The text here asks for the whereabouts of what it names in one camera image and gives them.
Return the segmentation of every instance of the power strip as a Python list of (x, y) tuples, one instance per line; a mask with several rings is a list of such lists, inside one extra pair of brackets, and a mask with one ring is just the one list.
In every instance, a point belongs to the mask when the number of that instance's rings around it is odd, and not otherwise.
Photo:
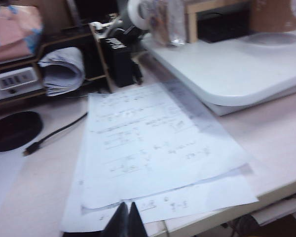
[(0, 90), (10, 90), (37, 81), (33, 67), (26, 67), (0, 74)]

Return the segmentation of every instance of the stack of papers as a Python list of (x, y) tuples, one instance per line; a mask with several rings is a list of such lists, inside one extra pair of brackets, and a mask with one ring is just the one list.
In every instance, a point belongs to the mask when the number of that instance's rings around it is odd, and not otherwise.
[(76, 47), (62, 48), (46, 54), (39, 65), (44, 67), (47, 96), (78, 89), (85, 79), (83, 56)]
[(102, 230), (122, 201), (144, 223), (255, 202), (237, 170), (249, 160), (177, 80), (90, 94), (62, 229)]

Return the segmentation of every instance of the black round pad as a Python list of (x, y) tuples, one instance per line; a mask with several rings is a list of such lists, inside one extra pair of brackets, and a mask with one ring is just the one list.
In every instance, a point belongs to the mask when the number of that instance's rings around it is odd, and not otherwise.
[(0, 152), (19, 148), (33, 140), (43, 123), (36, 112), (26, 111), (0, 119)]

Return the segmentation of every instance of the pink cloth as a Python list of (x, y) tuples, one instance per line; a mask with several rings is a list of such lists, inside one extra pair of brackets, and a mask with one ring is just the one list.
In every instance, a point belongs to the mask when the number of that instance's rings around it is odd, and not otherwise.
[(0, 62), (32, 55), (41, 32), (42, 20), (36, 7), (0, 7)]

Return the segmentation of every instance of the white desk surface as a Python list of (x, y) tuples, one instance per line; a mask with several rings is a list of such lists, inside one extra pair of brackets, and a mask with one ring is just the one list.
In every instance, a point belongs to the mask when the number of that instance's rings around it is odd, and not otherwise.
[[(141, 64), (144, 85), (173, 77), (146, 54)], [(27, 110), (41, 114), (42, 137), (81, 116), (86, 101), (62, 99)], [(296, 94), (217, 119), (255, 157), (243, 172), (260, 202), (149, 223), (150, 236), (190, 237), (296, 192)], [(26, 146), (0, 154), (0, 237), (62, 235), (59, 226), (83, 127), (84, 122), (69, 128), (26, 158), (21, 158)]]

